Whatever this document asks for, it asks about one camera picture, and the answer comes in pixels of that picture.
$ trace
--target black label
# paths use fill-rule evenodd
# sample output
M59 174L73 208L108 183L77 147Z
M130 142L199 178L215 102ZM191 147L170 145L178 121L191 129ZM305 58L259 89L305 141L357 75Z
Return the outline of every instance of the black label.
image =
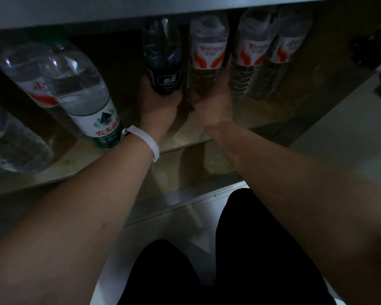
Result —
M152 88L159 94L169 94L181 89L181 63L171 68L156 69L148 67Z

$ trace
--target white fitness band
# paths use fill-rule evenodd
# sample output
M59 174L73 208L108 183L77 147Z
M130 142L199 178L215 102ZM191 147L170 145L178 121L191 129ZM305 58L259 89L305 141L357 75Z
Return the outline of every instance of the white fitness band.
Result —
M139 136L142 140L144 140L149 145L149 147L152 150L152 153L154 154L153 161L156 162L158 160L158 158L160 157L160 149L158 148L158 145L155 143L154 139L152 139L149 134L135 127L134 125L123 130L123 134L127 134L127 132Z

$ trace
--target bottle cap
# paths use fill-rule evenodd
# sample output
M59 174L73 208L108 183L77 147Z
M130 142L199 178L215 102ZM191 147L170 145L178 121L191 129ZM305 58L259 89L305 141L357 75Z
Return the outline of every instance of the bottle cap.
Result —
M35 43L53 45L66 40L65 29L59 25L29 28L26 32Z

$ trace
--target cabinet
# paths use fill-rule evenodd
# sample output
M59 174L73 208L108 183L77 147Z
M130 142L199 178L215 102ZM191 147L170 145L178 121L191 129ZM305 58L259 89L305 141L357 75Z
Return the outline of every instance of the cabinet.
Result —
M195 12L226 9L231 47L245 7L285 0L109 1L0 0L0 29L64 25L69 39L98 68L122 123L129 126L138 121L136 98L140 77L145 72L138 28L143 16L170 14L181 22L183 90L186 90L187 24ZM285 146L371 76L371 70L350 60L349 42L354 36L370 35L381 24L381 0L288 1L311 1L314 24L309 35L277 91L267 101L256 102L246 97L234 105L236 123ZM43 137L55 154L53 165L43 172L5 174L0 179L0 194L67 179L102 155L90 142L69 136L1 72L0 105ZM177 119L162 142L161 159L151 167L138 199L218 177L228 183L239 180L216 144L209 140L184 96Z

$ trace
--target metal shelf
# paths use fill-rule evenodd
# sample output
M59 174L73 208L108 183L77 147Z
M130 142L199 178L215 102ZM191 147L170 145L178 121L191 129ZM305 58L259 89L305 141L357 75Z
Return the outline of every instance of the metal shelf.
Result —
M0 29L318 0L0 0Z

